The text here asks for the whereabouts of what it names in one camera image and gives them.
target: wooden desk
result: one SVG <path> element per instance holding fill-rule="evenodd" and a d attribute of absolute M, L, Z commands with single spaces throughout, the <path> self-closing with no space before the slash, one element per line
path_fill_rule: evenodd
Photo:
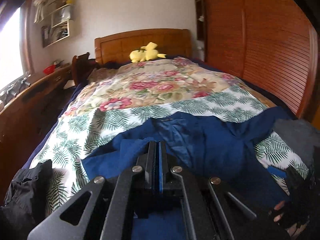
<path fill-rule="evenodd" d="M 15 173 L 49 132 L 61 111 L 63 86 L 71 78 L 71 65 L 34 82 L 0 112 L 0 199 Z"/>

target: metal screw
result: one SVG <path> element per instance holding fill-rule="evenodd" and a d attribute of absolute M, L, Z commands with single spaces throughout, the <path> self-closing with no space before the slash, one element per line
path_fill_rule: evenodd
<path fill-rule="evenodd" d="M 100 183 L 102 183 L 103 181 L 104 181 L 104 177 L 102 177 L 102 176 L 97 176 L 97 177 L 95 177 L 94 180 L 93 180 L 93 182 L 94 182 L 94 183 L 97 183 L 97 184 L 100 184 Z"/>
<path fill-rule="evenodd" d="M 140 171 L 142 171 L 142 167 L 141 166 L 134 166 L 134 167 L 132 167 L 132 171 L 133 172 L 140 172 Z"/>
<path fill-rule="evenodd" d="M 211 182 L 211 184 L 219 185 L 220 182 L 221 182 L 221 179 L 218 178 L 218 177 L 213 177 L 213 178 L 210 179 L 210 182 Z"/>
<path fill-rule="evenodd" d="M 180 173 L 182 171 L 182 168 L 180 166 L 174 166 L 172 168 L 172 171 L 175 173 Z"/>

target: wall shelf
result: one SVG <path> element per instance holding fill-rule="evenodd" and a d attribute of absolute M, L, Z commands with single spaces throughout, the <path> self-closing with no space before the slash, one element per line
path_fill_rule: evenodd
<path fill-rule="evenodd" d="M 74 0 L 55 0 L 48 5 L 47 10 L 50 12 L 44 17 L 44 26 L 41 28 L 43 48 L 71 36 L 73 2 Z"/>

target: leaf print sheet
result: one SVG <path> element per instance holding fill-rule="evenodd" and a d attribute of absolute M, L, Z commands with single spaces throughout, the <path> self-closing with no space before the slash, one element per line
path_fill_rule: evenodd
<path fill-rule="evenodd" d="M 38 162 L 52 160 L 54 176 L 47 192 L 47 215 L 88 183 L 81 159 L 117 134 L 142 125 L 150 117 L 162 118 L 180 111 L 200 116 L 214 115 L 225 122 L 244 122 L 265 109 L 267 107 L 248 91 L 233 85 L 205 97 L 162 105 L 108 111 L 101 111 L 97 107 L 80 116 L 61 117 L 30 166 L 33 168 Z M 255 151 L 257 159 L 266 168 L 270 165 L 279 168 L 292 165 L 303 177 L 308 172 L 301 159 L 275 132 L 256 145 Z M 286 190 L 285 182 L 273 177 Z"/>

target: red bowl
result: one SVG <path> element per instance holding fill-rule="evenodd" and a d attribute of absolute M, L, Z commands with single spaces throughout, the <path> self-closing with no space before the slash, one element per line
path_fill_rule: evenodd
<path fill-rule="evenodd" d="M 49 75 L 54 72 L 56 65 L 51 65 L 43 70 L 43 73 Z"/>

